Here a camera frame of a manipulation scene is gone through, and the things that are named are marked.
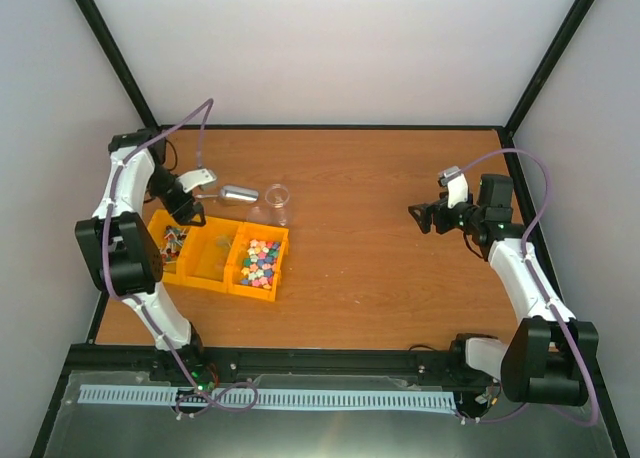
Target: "orange surface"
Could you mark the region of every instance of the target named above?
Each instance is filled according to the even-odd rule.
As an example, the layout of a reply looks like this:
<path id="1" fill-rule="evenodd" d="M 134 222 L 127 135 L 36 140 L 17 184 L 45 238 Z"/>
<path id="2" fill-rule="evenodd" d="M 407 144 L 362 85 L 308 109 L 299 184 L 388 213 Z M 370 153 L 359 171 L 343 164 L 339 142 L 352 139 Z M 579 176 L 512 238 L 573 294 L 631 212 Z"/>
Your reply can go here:
<path id="1" fill-rule="evenodd" d="M 180 173 L 195 166 L 197 133 L 171 138 Z M 291 251 L 273 303 L 167 289 L 208 346 L 446 348 L 459 332 L 509 341 L 516 319 L 496 274 L 460 232 L 422 235 L 407 212 L 438 197 L 439 171 L 499 147 L 493 131 L 208 131 L 204 162 L 220 185 L 287 185 Z M 503 158 L 467 174 L 472 191 L 483 172 L 506 174 Z M 146 205 L 145 220 L 160 207 Z M 248 208 L 205 202 L 208 216 L 225 219 L 243 220 Z M 116 302 L 97 342 L 152 344 L 133 311 Z"/>

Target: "white wall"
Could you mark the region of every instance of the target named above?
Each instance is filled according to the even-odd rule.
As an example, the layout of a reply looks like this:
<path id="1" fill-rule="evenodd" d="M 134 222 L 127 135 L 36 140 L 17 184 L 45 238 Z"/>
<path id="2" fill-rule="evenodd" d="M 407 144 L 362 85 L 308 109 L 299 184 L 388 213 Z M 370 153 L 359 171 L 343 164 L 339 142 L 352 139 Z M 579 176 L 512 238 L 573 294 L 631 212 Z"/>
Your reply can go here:
<path id="1" fill-rule="evenodd" d="M 0 42 L 0 456 L 16 458 L 96 304 L 73 227 L 111 136 L 140 123 L 73 0 L 0 0 Z"/>
<path id="2" fill-rule="evenodd" d="M 600 333 L 631 456 L 640 456 L 639 28 L 637 0 L 596 0 L 515 137 L 551 167 L 543 231 L 566 301 Z M 542 183 L 526 165 L 539 203 Z"/>
<path id="3" fill-rule="evenodd" d="M 95 0 L 156 118 L 502 125 L 573 0 Z"/>

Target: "black metal frame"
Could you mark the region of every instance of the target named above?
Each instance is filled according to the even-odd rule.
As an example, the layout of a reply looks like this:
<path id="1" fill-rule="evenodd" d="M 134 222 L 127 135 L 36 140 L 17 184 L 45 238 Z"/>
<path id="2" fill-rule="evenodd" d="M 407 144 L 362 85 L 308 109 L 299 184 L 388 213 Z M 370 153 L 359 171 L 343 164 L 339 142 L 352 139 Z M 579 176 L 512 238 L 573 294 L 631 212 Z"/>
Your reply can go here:
<path id="1" fill-rule="evenodd" d="M 513 137 L 533 105 L 547 78 L 560 60 L 562 53 L 586 16 L 595 0 L 575 0 L 560 29 L 554 37 L 540 65 L 531 78 L 513 114 L 505 126 L 363 126 L 363 125 L 214 125 L 208 129 L 393 129 L 393 130 L 496 130 L 503 148 L 513 146 Z M 157 127 L 149 106 L 135 82 L 124 57 L 109 32 L 93 0 L 76 0 L 87 23 L 93 30 L 105 55 L 125 88 L 144 125 Z M 514 192 L 525 224 L 535 216 L 535 206 L 524 177 L 520 160 L 515 154 L 505 155 L 509 174 L 513 178 Z M 559 293 L 558 281 L 553 271 L 548 249 L 539 227 L 534 230 L 532 240 L 538 258 L 549 281 Z M 52 396 L 51 404 L 43 421 L 32 456 L 44 454 L 69 374 L 79 370 L 154 370 L 156 352 L 152 347 L 94 345 L 100 322 L 104 315 L 108 296 L 102 294 L 87 336 L 87 343 L 73 345 Z M 478 375 L 462 377 L 457 373 L 468 373 L 451 361 L 452 354 L 446 351 L 336 351 L 336 350 L 280 350 L 207 348 L 207 353 L 217 363 L 221 379 L 235 380 L 254 377 L 263 373 L 315 373 L 315 374 L 361 374 L 396 376 L 420 385 L 441 386 L 451 391 L 477 391 L 486 386 Z M 594 376 L 602 416 L 607 426 L 613 448 L 619 457 L 629 456 L 620 431 L 611 400 L 602 376 Z"/>

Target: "cable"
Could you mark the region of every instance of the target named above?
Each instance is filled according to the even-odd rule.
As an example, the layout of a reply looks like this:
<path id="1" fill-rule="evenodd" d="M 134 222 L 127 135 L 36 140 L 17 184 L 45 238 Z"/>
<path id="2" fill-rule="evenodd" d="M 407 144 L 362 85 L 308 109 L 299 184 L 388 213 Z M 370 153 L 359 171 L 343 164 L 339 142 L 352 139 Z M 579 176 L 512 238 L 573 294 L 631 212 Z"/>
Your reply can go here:
<path id="1" fill-rule="evenodd" d="M 173 143 L 171 143 L 169 140 L 167 140 L 167 144 L 173 150 L 173 158 L 174 158 L 173 166 L 171 168 L 167 168 L 167 171 L 174 171 L 178 167 L 178 152 L 176 151 L 176 146 Z"/>
<path id="2" fill-rule="evenodd" d="M 531 223 L 529 223 L 529 226 L 527 226 L 527 228 L 524 231 L 524 234 L 522 235 L 522 240 L 520 242 L 521 252 L 522 252 L 522 256 L 524 257 L 524 263 L 525 263 L 525 266 L 527 267 L 527 270 L 529 270 L 529 273 L 531 274 L 533 281 L 535 281 L 536 286 L 538 287 L 538 289 L 540 290 L 540 293 L 542 294 L 542 297 L 544 298 L 545 302 L 548 304 L 549 309 L 551 310 L 551 313 L 553 313 L 553 316 L 558 322 L 558 325 L 562 330 L 562 334 L 567 340 L 567 343 L 569 344 L 569 348 L 571 349 L 571 352 L 573 353 L 573 356 L 576 359 L 576 364 L 578 365 L 578 368 L 580 369 L 580 373 L 584 378 L 585 386 L 587 387 L 587 392 L 589 395 L 589 401 L 591 402 L 591 416 L 589 417 L 588 421 L 582 421 L 570 414 L 565 413 L 562 409 L 560 409 L 557 406 L 550 405 L 549 407 L 552 408 L 556 413 L 571 420 L 576 425 L 584 426 L 584 427 L 594 426 L 598 422 L 600 407 L 598 405 L 598 398 L 596 396 L 596 390 L 593 385 L 593 380 L 591 379 L 591 375 L 589 374 L 589 370 L 587 369 L 587 364 L 585 363 L 584 358 L 582 357 L 582 354 L 578 349 L 578 345 L 576 344 L 575 340 L 573 339 L 573 336 L 571 335 L 571 332 L 569 331 L 569 328 L 567 327 L 564 320 L 562 319 L 560 312 L 555 307 L 555 305 L 550 303 L 551 296 L 549 296 L 549 293 L 547 292 L 545 286 L 542 283 L 540 276 L 538 276 L 538 273 L 534 268 L 533 263 L 531 262 L 531 257 L 529 257 L 527 253 L 527 240 L 529 239 L 529 236 L 531 235 L 531 232 L 533 231 L 535 226 L 540 221 L 540 218 L 542 218 L 542 215 L 547 209 L 547 206 L 549 206 L 549 201 L 551 199 L 551 176 L 549 173 L 549 168 L 542 162 L 542 160 L 540 160 L 537 156 L 529 153 L 528 151 L 521 150 L 519 148 L 503 148 L 501 150 L 495 150 L 490 153 L 487 153 L 486 155 L 481 156 L 480 158 L 472 161 L 471 163 L 463 167 L 460 171 L 452 175 L 449 179 L 452 180 L 453 178 L 456 178 L 462 175 L 467 170 L 473 168 L 478 163 L 481 163 L 488 158 L 491 158 L 496 155 L 506 154 L 506 153 L 516 153 L 516 154 L 524 155 L 524 156 L 527 156 L 528 158 L 531 158 L 538 165 L 540 170 L 542 170 L 542 174 L 544 175 L 545 190 L 544 190 L 544 198 L 542 200 L 542 206 L 536 213 L 536 216 L 533 218 L 533 220 L 531 220 Z"/>
<path id="3" fill-rule="evenodd" d="M 527 408 L 529 408 L 529 403 L 522 403 L 520 406 L 518 406 L 511 413 L 509 413 L 507 415 L 504 415 L 504 416 L 501 416 L 500 418 L 491 418 L 489 420 L 482 419 L 482 417 L 486 413 L 483 413 L 482 415 L 478 416 L 477 418 L 471 418 L 466 413 L 464 413 L 464 415 L 463 415 L 457 410 L 454 410 L 453 414 L 455 416 L 457 416 L 458 418 L 460 418 L 460 420 L 462 420 L 462 424 L 463 425 L 466 423 L 466 420 L 474 421 L 478 425 L 495 425 L 497 423 L 503 423 L 505 421 L 509 421 L 509 420 L 512 420 L 513 418 L 516 418 L 516 417 L 520 416 L 522 413 L 525 412 L 525 410 L 527 410 Z"/>
<path id="4" fill-rule="evenodd" d="M 202 168 L 202 147 L 204 146 L 204 125 L 207 123 L 209 119 L 209 112 L 213 107 L 213 98 L 210 98 L 211 104 L 207 107 L 207 111 L 204 112 L 204 117 L 202 118 L 202 123 L 200 123 L 200 133 L 198 135 L 198 148 L 196 149 L 196 165 L 198 168 Z"/>
<path id="5" fill-rule="evenodd" d="M 469 243 L 469 235 L 467 235 L 464 231 L 462 232 L 462 238 L 464 239 L 464 244 L 467 245 L 467 249 L 473 253 L 474 255 L 476 255 L 478 258 L 480 258 L 481 260 L 484 260 L 484 258 L 482 257 L 482 255 L 480 253 L 478 253 L 476 250 L 474 250 L 473 248 L 471 248 L 471 243 Z"/>
<path id="6" fill-rule="evenodd" d="M 433 346 L 423 345 L 422 343 L 418 343 L 416 345 L 411 345 L 407 351 L 417 350 L 419 348 L 424 348 L 425 350 L 438 351 Z"/>
<path id="7" fill-rule="evenodd" d="M 502 394 L 502 383 L 497 380 L 494 380 L 493 385 L 495 385 L 496 383 L 498 383 L 498 393 L 496 393 L 496 396 L 494 396 L 494 399 L 497 400 L 498 398 L 500 398 L 500 395 Z"/>
<path id="8" fill-rule="evenodd" d="M 167 171 L 174 171 L 178 167 L 178 152 L 176 151 L 176 147 L 173 143 L 171 143 L 169 140 L 167 140 L 167 143 L 169 144 L 169 146 L 171 146 L 171 149 L 173 150 L 173 159 L 174 159 L 173 166 L 171 168 L 167 168 Z M 155 199 L 156 199 L 155 196 L 149 196 L 149 198 L 145 198 L 145 200 L 142 203 L 146 205 L 147 203 L 151 203 Z"/>
<path id="9" fill-rule="evenodd" d="M 167 338 L 167 336 L 162 332 L 160 327 L 153 320 L 152 316 L 149 314 L 149 311 L 147 310 L 145 305 L 142 303 L 142 300 L 140 300 L 140 298 L 138 298 L 135 295 L 119 296 L 118 293 L 116 293 L 116 291 L 115 291 L 115 289 L 113 287 L 113 282 L 111 280 L 111 271 L 110 271 L 110 268 L 109 268 L 109 232 L 111 230 L 111 220 L 112 220 L 112 217 L 113 217 L 113 208 L 114 208 L 114 203 L 115 203 L 115 195 L 116 195 L 116 189 L 117 189 L 117 185 L 118 185 L 118 180 L 120 178 L 120 175 L 122 174 L 122 171 L 127 166 L 127 163 L 136 154 L 138 154 L 139 152 L 145 150 L 146 148 L 148 148 L 149 146 L 153 145 L 154 143 L 166 138 L 167 136 L 169 136 L 171 133 L 173 133 L 174 131 L 178 130 L 179 128 L 182 128 L 182 126 L 187 124 L 191 119 L 193 119 L 203 109 L 206 108 L 206 113 L 205 113 L 205 116 L 204 116 L 204 118 L 202 120 L 202 126 L 200 127 L 200 131 L 201 131 L 200 138 L 202 138 L 202 136 L 204 135 L 204 124 L 205 124 L 205 122 L 206 122 L 206 120 L 207 120 L 207 118 L 209 116 L 209 112 L 211 111 L 212 107 L 213 107 L 213 99 L 209 98 L 202 105 L 200 105 L 198 108 L 196 108 L 194 111 L 192 111 L 180 123 L 178 123 L 177 125 L 174 125 L 171 128 L 163 131 L 162 133 L 160 133 L 159 135 L 155 136 L 153 139 L 147 141 L 146 143 L 143 143 L 143 144 L 139 145 L 138 147 L 136 147 L 131 153 L 129 153 L 122 160 L 122 162 L 115 169 L 115 171 L 113 173 L 113 178 L 111 180 L 111 184 L 109 186 L 109 194 L 108 194 L 109 200 L 108 200 L 108 204 L 107 204 L 107 211 L 106 211 L 105 218 L 104 218 L 104 224 L 103 224 L 103 227 L 102 227 L 102 243 L 101 243 L 101 246 L 102 246 L 102 250 L 101 250 L 102 251 L 102 268 L 104 270 L 104 283 L 105 283 L 105 287 L 107 288 L 107 291 L 109 292 L 109 295 L 113 299 L 115 299 L 117 301 L 123 301 L 125 299 L 132 300 L 140 308 L 140 311 L 141 311 L 142 315 L 144 316 L 144 318 L 147 321 L 147 323 L 149 324 L 149 326 L 153 329 L 153 331 L 158 336 L 162 337 L 162 340 L 165 342 L 165 344 L 169 348 L 169 351 L 171 352 L 173 358 L 176 360 L 176 363 L 178 364 L 178 367 L 180 368 L 180 370 L 184 374 L 184 376 L 187 379 L 187 381 L 189 382 L 189 384 L 193 387 L 193 389 L 195 391 L 194 394 L 199 396 L 199 397 L 201 397 L 201 398 L 203 398 L 207 402 L 207 406 L 204 409 L 200 410 L 198 412 L 198 414 L 201 414 L 204 411 L 209 410 L 210 408 L 218 408 L 218 409 L 221 409 L 221 410 L 231 411 L 231 412 L 248 411 L 251 408 L 253 408 L 253 406 L 255 406 L 255 404 L 258 402 L 258 390 L 255 387 L 255 385 L 253 385 L 252 383 L 249 383 L 249 382 L 234 383 L 230 387 L 228 387 L 224 392 L 222 392 L 221 394 L 217 395 L 215 398 L 211 398 L 211 396 L 208 393 L 198 390 L 198 384 L 195 382 L 195 380 L 191 376 L 191 373 L 189 373 L 189 370 L 187 370 L 186 365 L 184 364 L 184 362 L 180 358 L 180 355 L 178 355 L 178 352 L 176 351 L 175 347 L 173 346 L 173 343 L 171 343 L 171 340 L 169 340 L 169 338 Z M 226 406 L 221 405 L 219 403 L 220 399 L 228 392 L 228 390 L 231 390 L 233 388 L 239 388 L 239 387 L 249 388 L 254 392 L 254 399 L 249 405 L 247 405 L 244 408 L 229 408 L 229 407 L 226 407 Z"/>

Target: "colorful blocks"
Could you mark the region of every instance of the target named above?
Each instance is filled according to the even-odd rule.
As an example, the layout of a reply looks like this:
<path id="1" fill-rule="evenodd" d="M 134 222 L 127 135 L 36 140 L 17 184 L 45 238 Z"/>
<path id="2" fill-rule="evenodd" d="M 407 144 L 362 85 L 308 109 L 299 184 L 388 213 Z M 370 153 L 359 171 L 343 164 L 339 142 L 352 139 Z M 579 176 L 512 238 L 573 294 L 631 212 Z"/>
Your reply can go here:
<path id="1" fill-rule="evenodd" d="M 243 261 L 245 268 L 242 269 L 242 274 L 246 278 L 242 282 L 246 281 L 250 286 L 264 290 L 273 289 L 279 250 L 280 243 L 277 241 L 251 240 L 247 248 L 248 258 Z"/>

